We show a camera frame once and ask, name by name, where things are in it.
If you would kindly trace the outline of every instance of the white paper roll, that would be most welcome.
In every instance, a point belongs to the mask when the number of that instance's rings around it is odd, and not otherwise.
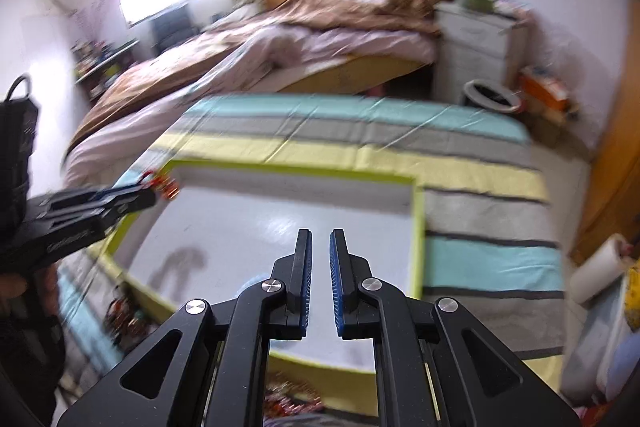
[[[578,304],[583,304],[633,266],[636,263],[634,259],[620,257],[625,245],[626,240],[619,233],[609,237],[572,275],[569,280],[569,296]]]

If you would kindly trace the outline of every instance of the floor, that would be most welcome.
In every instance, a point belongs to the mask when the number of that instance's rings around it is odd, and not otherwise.
[[[558,241],[562,249],[564,280],[567,282],[575,270],[568,253],[573,246],[578,225],[580,224],[582,204],[584,203],[589,183],[590,165],[568,148],[553,150],[535,144],[532,156],[534,163],[542,171],[546,180],[546,187],[552,204],[552,215],[558,230]],[[585,308],[567,298],[565,355],[571,353],[574,349],[586,314]]]

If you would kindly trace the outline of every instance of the white tray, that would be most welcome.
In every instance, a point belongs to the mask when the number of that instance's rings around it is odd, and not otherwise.
[[[423,223],[410,179],[197,160],[172,160],[163,170],[178,181],[177,198],[120,225],[113,259],[133,282],[174,309],[193,298],[233,299],[266,279],[278,257],[293,253],[298,229],[309,229],[308,332],[301,342],[273,341],[271,354],[374,371],[371,341],[343,341],[336,333],[329,235],[344,229],[350,252],[366,257],[374,276],[418,297]]]

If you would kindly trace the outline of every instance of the nightstand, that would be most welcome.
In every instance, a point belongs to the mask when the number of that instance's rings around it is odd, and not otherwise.
[[[437,102],[461,103],[463,86],[475,78],[516,87],[529,33],[525,23],[452,2],[438,3],[436,21],[442,29],[433,86]]]

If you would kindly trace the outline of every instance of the black trash can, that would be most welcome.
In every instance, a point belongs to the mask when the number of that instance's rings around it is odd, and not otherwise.
[[[522,107],[522,100],[512,90],[482,78],[467,82],[462,93],[462,105],[469,107],[501,114],[514,114]]]

